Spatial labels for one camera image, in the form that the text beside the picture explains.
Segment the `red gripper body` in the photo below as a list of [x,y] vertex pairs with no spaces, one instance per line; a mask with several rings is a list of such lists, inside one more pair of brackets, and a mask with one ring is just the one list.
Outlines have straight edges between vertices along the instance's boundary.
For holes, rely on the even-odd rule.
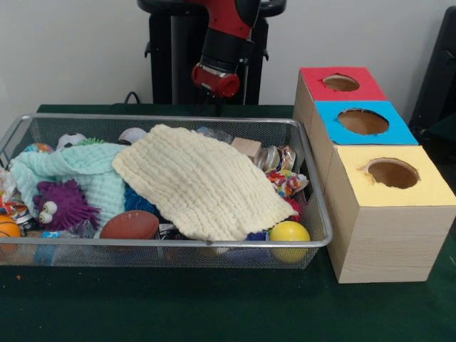
[[235,73],[225,73],[198,63],[192,69],[194,84],[217,98],[232,98],[237,94],[240,80]]

